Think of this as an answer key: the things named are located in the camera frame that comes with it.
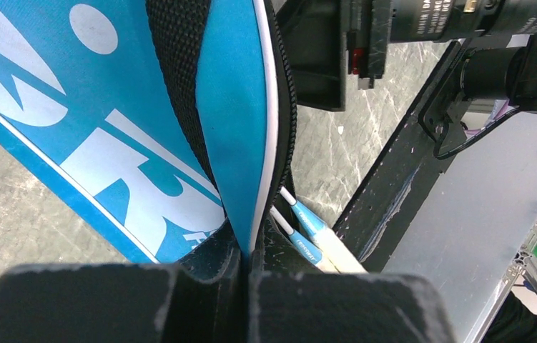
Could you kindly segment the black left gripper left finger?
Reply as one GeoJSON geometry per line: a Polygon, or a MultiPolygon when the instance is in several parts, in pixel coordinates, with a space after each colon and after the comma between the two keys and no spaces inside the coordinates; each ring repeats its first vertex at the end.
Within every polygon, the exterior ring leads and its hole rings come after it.
{"type": "Polygon", "coordinates": [[[171,264],[21,264],[0,276],[0,342],[236,342],[229,223],[171,264]]]}

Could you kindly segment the blue badminton racket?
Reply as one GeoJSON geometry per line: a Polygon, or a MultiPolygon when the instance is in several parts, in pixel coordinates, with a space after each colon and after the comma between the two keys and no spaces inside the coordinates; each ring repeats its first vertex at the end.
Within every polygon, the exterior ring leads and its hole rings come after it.
{"type": "Polygon", "coordinates": [[[281,229],[287,235],[296,250],[298,250],[309,263],[314,267],[317,267],[321,272],[331,274],[339,273],[323,252],[299,233],[299,231],[294,229],[275,207],[270,208],[270,215],[277,224],[280,225],[281,229]]]}
{"type": "Polygon", "coordinates": [[[309,241],[323,252],[339,273],[365,274],[367,272],[321,218],[299,202],[285,187],[280,189],[280,195],[290,205],[293,214],[309,236],[309,241]]]}

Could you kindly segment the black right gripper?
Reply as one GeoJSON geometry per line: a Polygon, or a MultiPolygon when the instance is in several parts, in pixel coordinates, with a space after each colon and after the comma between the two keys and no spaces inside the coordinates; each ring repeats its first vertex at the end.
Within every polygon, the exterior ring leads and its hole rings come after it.
{"type": "Polygon", "coordinates": [[[286,1],[277,23],[298,104],[344,111],[346,80],[370,89],[385,73],[391,1],[286,1]]]}

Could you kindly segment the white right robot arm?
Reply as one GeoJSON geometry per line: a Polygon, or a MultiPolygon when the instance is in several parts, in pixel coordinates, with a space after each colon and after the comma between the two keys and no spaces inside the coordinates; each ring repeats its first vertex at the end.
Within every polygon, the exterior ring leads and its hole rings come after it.
{"type": "Polygon", "coordinates": [[[347,76],[372,89],[391,44],[463,40],[501,48],[537,34],[537,1],[286,1],[277,23],[299,103],[343,111],[347,76]]]}

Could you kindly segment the blue racket bag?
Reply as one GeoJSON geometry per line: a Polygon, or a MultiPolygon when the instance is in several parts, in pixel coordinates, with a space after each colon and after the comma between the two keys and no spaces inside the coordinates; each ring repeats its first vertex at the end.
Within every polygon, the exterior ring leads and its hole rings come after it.
{"type": "Polygon", "coordinates": [[[0,145],[132,262],[250,256],[295,110],[271,1],[0,1],[0,145]]]}

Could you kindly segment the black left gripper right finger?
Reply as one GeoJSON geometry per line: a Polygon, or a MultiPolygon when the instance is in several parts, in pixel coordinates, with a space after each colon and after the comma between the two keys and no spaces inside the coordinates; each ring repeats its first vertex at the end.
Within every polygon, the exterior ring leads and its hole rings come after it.
{"type": "Polygon", "coordinates": [[[426,279],[326,274],[267,219],[250,260],[248,342],[454,342],[426,279]]]}

